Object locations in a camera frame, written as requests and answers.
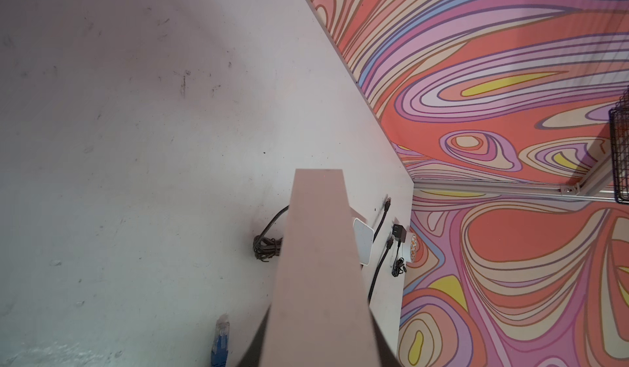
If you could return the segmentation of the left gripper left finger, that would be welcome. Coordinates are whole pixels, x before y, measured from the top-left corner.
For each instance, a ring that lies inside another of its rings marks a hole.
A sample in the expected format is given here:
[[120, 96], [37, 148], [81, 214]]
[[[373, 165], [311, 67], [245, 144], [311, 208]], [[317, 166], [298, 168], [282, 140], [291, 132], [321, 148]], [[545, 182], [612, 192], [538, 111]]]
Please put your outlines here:
[[260, 359], [265, 341], [265, 331], [269, 319], [270, 309], [264, 315], [251, 344], [243, 354], [241, 360], [237, 363], [237, 367], [259, 367]]

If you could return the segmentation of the white network switch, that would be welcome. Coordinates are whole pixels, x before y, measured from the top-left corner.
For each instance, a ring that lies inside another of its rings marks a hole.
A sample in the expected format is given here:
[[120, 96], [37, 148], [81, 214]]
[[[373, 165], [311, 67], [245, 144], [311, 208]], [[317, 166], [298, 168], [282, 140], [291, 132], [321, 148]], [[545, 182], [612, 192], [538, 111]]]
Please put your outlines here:
[[294, 175], [260, 363], [378, 366], [342, 171]]
[[355, 235], [360, 264], [366, 266], [370, 263], [374, 230], [357, 217], [353, 219], [352, 229]]

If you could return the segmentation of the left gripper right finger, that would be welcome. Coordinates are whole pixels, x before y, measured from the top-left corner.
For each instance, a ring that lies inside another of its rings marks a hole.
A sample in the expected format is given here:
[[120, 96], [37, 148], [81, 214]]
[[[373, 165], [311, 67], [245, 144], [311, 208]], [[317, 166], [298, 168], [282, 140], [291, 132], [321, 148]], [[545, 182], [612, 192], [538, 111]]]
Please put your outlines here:
[[381, 367], [401, 367], [395, 353], [388, 346], [388, 343], [381, 331], [375, 317], [371, 315], [374, 337], [378, 349], [379, 365]]

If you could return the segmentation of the small black adapter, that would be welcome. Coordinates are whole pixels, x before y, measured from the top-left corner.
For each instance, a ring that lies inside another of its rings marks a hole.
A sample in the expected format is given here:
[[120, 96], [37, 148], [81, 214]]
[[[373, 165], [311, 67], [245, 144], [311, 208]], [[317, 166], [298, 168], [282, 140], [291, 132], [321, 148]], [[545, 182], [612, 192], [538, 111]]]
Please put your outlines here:
[[391, 267], [391, 275], [396, 278], [406, 273], [406, 259], [403, 256], [402, 246], [406, 242], [406, 228], [401, 224], [394, 224], [392, 236], [396, 243], [395, 261]]

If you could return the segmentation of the black power adapter with cable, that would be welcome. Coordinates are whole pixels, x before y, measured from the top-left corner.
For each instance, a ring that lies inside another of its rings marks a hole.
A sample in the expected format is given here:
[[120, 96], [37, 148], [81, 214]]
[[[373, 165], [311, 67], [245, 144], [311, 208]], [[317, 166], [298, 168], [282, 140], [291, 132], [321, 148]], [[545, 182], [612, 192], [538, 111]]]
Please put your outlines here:
[[281, 253], [283, 239], [269, 238], [267, 234], [270, 232], [273, 225], [286, 213], [289, 206], [282, 208], [267, 224], [265, 229], [254, 237], [252, 242], [252, 252], [255, 259], [261, 262], [268, 262], [274, 257], [278, 257]]

